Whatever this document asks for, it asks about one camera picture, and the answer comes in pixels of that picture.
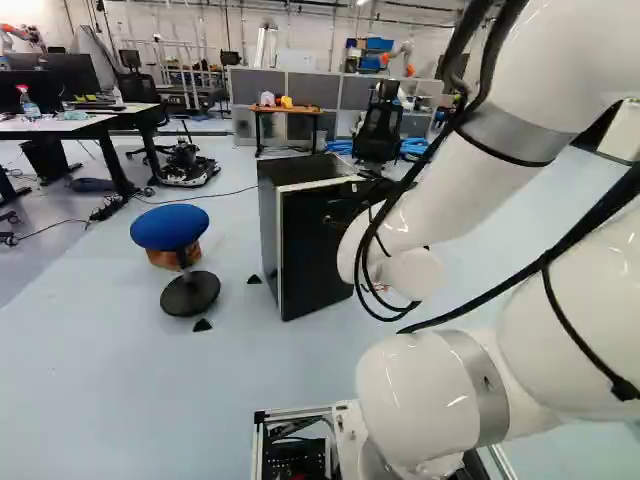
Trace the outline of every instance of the orange table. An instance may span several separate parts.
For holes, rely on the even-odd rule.
[[[260,156],[264,147],[260,144],[260,115],[263,113],[289,113],[297,115],[305,115],[313,120],[313,140],[311,142],[311,154],[316,153],[316,137],[318,134],[318,117],[324,113],[318,107],[302,107],[294,106],[292,108],[284,107],[261,107],[260,105],[251,105],[249,107],[256,116],[256,158]]]

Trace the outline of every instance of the black triangular marker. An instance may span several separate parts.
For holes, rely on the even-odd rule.
[[[249,277],[249,280],[247,280],[247,285],[257,285],[259,283],[262,283],[262,280],[260,280],[260,277],[255,273]]]
[[[206,332],[207,330],[211,330],[213,327],[209,322],[207,322],[204,318],[201,318],[196,322],[193,326],[194,332]]]

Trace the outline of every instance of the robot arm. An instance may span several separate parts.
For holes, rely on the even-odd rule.
[[[405,77],[412,77],[416,73],[415,68],[409,62],[409,60],[411,59],[412,53],[413,53],[413,43],[410,40],[407,40],[405,42],[402,42],[400,44],[400,47],[394,48],[390,52],[382,54],[382,63],[384,63],[385,65],[388,65],[389,60],[402,55],[402,58],[404,61],[403,75]]]
[[[29,42],[31,46],[39,48],[43,53],[46,52],[42,35],[35,25],[22,25],[20,28],[17,28],[8,23],[0,23],[0,37],[2,40],[2,52],[0,53],[2,54],[12,50],[13,40],[9,35]]]
[[[429,298],[443,268],[424,245],[473,229],[612,103],[638,96],[640,67],[618,60],[640,53],[632,40],[638,14],[640,4],[624,0],[606,8],[597,0],[529,1],[500,53],[488,98],[378,228],[367,264],[376,279],[409,299]],[[338,270],[345,281],[353,282],[368,224],[365,213],[343,237]],[[464,450],[548,430],[563,418],[640,416],[640,401],[616,398],[611,377],[570,335],[640,386],[638,225],[639,212],[610,221],[546,275],[530,277],[495,329],[397,335],[362,357],[363,416],[396,473],[446,476]],[[548,300],[551,283],[569,327]]]

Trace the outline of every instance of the blue hose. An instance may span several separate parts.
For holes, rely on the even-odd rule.
[[[410,137],[402,141],[400,146],[400,156],[406,158],[407,155],[419,157],[429,146],[424,138]],[[351,155],[353,148],[352,140],[335,140],[333,142],[327,142],[325,152],[335,152],[339,155]]]

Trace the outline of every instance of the blue cushion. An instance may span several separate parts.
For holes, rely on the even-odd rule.
[[[209,226],[207,213],[194,205],[163,205],[140,215],[131,238],[143,248],[174,252],[195,242]]]

